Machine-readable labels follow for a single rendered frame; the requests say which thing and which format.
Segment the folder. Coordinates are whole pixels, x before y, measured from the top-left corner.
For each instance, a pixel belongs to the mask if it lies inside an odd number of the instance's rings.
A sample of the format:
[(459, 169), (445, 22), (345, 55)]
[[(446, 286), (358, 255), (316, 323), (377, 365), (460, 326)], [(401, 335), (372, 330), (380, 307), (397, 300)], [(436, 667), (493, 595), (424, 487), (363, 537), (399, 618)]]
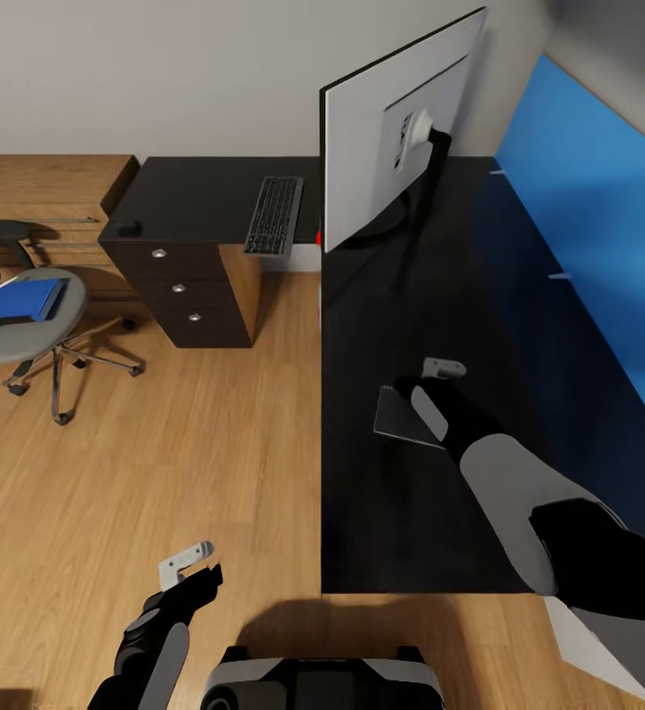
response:
[(47, 318), (63, 286), (59, 279), (15, 282), (0, 288), (0, 325)]

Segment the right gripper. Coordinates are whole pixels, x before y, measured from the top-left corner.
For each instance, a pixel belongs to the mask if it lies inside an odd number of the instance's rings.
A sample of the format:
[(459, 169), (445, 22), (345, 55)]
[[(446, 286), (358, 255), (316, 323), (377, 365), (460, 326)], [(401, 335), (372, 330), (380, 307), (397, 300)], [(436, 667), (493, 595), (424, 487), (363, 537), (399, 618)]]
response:
[(411, 399), (411, 394), (416, 385), (422, 385), (427, 382), (427, 378), (416, 378), (404, 375), (401, 379), (395, 379), (394, 389), (399, 391), (400, 397)]

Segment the keyboard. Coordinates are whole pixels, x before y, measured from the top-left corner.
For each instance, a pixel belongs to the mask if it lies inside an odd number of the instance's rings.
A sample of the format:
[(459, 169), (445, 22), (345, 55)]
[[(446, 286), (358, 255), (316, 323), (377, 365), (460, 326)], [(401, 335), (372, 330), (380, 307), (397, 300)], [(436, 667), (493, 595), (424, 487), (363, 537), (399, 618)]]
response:
[(290, 259), (303, 182), (294, 177), (264, 178), (244, 256)]

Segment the notebook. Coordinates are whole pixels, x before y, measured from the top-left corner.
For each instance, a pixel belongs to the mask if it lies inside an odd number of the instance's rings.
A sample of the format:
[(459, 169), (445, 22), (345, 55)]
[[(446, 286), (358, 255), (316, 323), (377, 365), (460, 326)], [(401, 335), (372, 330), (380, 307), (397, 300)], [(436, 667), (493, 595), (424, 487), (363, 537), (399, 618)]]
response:
[(399, 391), (392, 387), (381, 386), (374, 430), (406, 441), (443, 448), (414, 411), (411, 399), (400, 397)]

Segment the swivel chair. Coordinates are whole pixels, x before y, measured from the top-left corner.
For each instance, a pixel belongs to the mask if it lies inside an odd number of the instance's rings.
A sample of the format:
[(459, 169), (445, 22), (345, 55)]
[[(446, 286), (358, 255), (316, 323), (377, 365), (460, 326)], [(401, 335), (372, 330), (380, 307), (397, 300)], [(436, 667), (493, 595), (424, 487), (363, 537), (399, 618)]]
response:
[[(11, 383), (23, 377), (41, 364), (53, 359), (53, 387), (52, 387), (52, 418), (64, 425), (71, 419), (67, 414), (59, 413), (59, 398), (62, 361), (65, 360), (78, 369), (85, 367), (81, 358), (102, 362), (129, 371), (135, 378), (142, 372), (137, 367), (130, 367), (104, 358), (88, 355), (70, 349), (101, 330), (121, 321), (124, 328), (131, 330), (134, 325), (132, 319), (117, 317), (104, 324), (84, 331), (69, 339), (63, 338), (76, 326), (84, 313), (89, 300), (89, 287), (86, 281), (77, 273), (60, 268), (36, 268), (30, 254), (20, 244), (20, 240), (30, 238), (34, 231), (24, 224), (15, 221), (0, 220), (0, 240), (7, 240), (13, 249), (13, 255), (20, 260), (26, 271), (12, 278), (15, 282), (59, 279), (63, 282), (60, 294), (52, 306), (47, 318), (40, 322), (0, 325), (0, 364), (21, 362), (20, 367), (2, 383), (14, 395), (21, 395), (24, 387), (12, 386)], [(1, 274), (0, 274), (1, 280)], [(0, 284), (3, 284), (0, 282)]]

